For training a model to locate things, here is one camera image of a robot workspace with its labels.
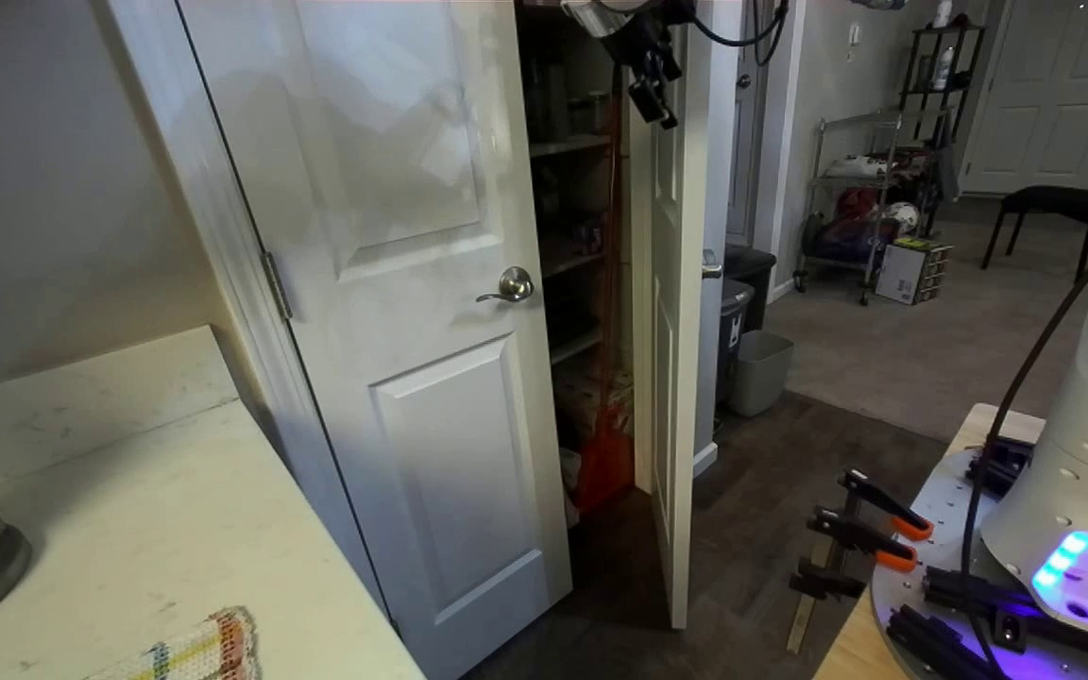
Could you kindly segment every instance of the wooden floor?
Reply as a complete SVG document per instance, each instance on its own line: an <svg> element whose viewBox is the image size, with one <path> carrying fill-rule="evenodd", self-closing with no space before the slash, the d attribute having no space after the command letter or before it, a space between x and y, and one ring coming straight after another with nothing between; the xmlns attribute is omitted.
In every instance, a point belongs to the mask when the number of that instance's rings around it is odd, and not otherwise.
<svg viewBox="0 0 1088 680"><path fill-rule="evenodd" d="M721 459L695 483L683 633L666 626L651 499L624 495L572 533L573 592L471 676L813 676L849 599L816 606L805 650L784 650L799 608L785 578L813 546L805 520L841 504L845 468L916 499L946 443L795 394L758 420L721 422L718 443Z"/></svg>

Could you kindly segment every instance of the white wall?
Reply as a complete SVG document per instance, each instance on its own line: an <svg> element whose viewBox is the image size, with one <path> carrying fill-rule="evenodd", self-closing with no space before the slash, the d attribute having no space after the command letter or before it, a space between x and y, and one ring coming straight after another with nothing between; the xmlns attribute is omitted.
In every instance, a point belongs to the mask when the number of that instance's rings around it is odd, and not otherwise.
<svg viewBox="0 0 1088 680"><path fill-rule="evenodd" d="M91 0L0 0L0 379L227 322Z"/></svg>
<svg viewBox="0 0 1088 680"><path fill-rule="evenodd" d="M849 0L795 0L785 45L779 45L767 72L757 203L757 247L779 255L779 293L799 269L816 123L894 107L911 34L928 20L932 0L908 0L904 10L868 10Z"/></svg>

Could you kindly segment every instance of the floor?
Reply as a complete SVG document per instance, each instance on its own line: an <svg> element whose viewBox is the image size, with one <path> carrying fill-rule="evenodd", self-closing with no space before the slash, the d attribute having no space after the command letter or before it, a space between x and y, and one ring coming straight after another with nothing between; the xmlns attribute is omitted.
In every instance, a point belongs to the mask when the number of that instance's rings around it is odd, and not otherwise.
<svg viewBox="0 0 1088 680"><path fill-rule="evenodd" d="M683 633L666 626L651 499L629 495L572 538L577 588L471 676L813 676L853 599L816 606L802 655L784 650L799 608L785 578L816 538L805 520L841 504L845 468L916 499L946 443L795 394L718 438L721 459L695 483Z"/></svg>
<svg viewBox="0 0 1088 680"><path fill-rule="evenodd" d="M853 302L845 281L813 281L767 308L767 329L799 345L790 389L949 438L975 399L998 404L1020 356L1073 283L1081 225L1032 216L1013 255L981 272L995 203L956 203L940 219L951 247L940 298ZM1073 308L1032 373L1020 413L1047 417L1081 329Z"/></svg>

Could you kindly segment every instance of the trash can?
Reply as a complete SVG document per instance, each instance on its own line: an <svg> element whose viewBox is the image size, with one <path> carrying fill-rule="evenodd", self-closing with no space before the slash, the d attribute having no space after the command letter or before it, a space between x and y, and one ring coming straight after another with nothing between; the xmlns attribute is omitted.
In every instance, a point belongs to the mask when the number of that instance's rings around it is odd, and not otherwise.
<svg viewBox="0 0 1088 680"><path fill-rule="evenodd" d="M776 254L751 247L724 247L724 281L750 283L757 298L750 302L745 329L765 329L770 298Z"/></svg>
<svg viewBox="0 0 1088 680"><path fill-rule="evenodd" d="M757 289L742 281L721 281L721 347L718 347L718 399L729 395L733 356L745 332L745 313Z"/></svg>
<svg viewBox="0 0 1088 680"><path fill-rule="evenodd" d="M758 417L784 389L785 370L795 366L795 340L776 332L745 332L733 360L729 413Z"/></svg>

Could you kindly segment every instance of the chair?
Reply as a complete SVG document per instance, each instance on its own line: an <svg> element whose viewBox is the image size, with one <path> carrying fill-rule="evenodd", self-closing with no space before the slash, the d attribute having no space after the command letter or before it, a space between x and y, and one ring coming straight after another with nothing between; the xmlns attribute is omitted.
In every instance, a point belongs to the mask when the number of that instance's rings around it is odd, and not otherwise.
<svg viewBox="0 0 1088 680"><path fill-rule="evenodd" d="M998 211L981 269L989 269L989 262L995 262L995 247L998 247L998 233L1000 233L1000 223L1004 223L1009 211L1018 211L1018 223L1013 223L1013 233L1004 243L1004 254L1013 254L1013 247L1020 243L1027 211L1056 211L1056 216L1086 223L1086 243L1081 243L1081 255L1077 255L1077 277L1073 281L1086 277L1086 264L1088 264L1088 190L1027 185L1027 190L1009 194L1000 200L1000 211Z"/></svg>

